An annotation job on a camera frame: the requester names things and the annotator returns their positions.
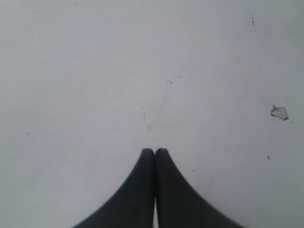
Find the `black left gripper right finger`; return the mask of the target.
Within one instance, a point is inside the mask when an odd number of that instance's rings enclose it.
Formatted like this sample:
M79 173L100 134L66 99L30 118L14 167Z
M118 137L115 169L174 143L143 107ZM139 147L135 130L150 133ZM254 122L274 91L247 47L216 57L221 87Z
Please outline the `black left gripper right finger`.
M167 149L155 152L156 207L160 228L240 228L208 204L185 180Z

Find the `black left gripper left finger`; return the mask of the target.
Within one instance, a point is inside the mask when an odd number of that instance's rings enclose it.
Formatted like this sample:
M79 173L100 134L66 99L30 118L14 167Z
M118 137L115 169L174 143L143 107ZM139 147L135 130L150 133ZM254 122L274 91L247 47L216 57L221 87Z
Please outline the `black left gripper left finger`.
M143 149L116 193L76 228L152 228L155 202L154 152Z

